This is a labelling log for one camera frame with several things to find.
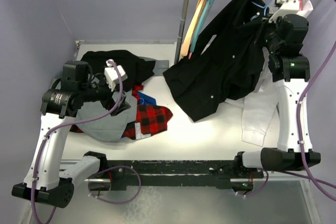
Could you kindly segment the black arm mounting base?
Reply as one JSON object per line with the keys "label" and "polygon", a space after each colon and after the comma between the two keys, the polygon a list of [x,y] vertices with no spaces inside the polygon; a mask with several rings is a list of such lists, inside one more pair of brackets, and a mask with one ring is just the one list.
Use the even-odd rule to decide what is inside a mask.
{"label": "black arm mounting base", "polygon": [[111,182],[111,190],[142,187],[215,187],[241,189],[252,178],[264,178],[256,168],[243,168],[234,161],[107,161],[110,172],[92,175],[89,182]]}

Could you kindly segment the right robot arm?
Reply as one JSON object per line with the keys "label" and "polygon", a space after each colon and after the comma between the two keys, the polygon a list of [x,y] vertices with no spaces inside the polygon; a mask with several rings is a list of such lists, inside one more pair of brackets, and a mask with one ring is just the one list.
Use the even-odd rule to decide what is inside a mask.
{"label": "right robot arm", "polygon": [[310,63],[300,52],[309,22],[297,14],[275,21],[263,18],[255,44],[269,52],[268,68],[275,84],[279,108],[277,147],[254,152],[239,152],[234,173],[246,177],[252,170],[302,171],[321,162],[310,141],[305,89],[310,81]]}

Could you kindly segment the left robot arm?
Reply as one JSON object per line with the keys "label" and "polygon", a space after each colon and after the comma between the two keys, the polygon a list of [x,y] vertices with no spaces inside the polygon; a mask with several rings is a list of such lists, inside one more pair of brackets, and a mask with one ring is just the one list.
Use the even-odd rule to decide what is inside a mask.
{"label": "left robot arm", "polygon": [[[12,196],[65,208],[72,199],[74,189],[86,178],[104,177],[108,172],[106,155],[86,152],[82,159],[60,171],[66,139],[73,125],[94,122],[115,115],[128,108],[124,100],[123,81],[127,74],[121,65],[109,59],[104,70],[93,74],[85,61],[67,61],[61,76],[42,97],[41,125],[38,143],[29,171],[23,182],[12,188]],[[76,120],[81,107],[99,101],[107,110],[105,115]]]}

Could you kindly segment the black button shirt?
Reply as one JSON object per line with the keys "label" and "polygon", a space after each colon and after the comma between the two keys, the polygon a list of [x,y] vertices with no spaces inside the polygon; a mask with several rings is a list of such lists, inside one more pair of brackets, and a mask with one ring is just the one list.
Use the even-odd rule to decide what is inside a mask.
{"label": "black button shirt", "polygon": [[226,99],[255,90],[264,66],[255,44],[262,25],[263,0],[231,0],[200,33],[190,58],[164,72],[174,101],[197,122]]}

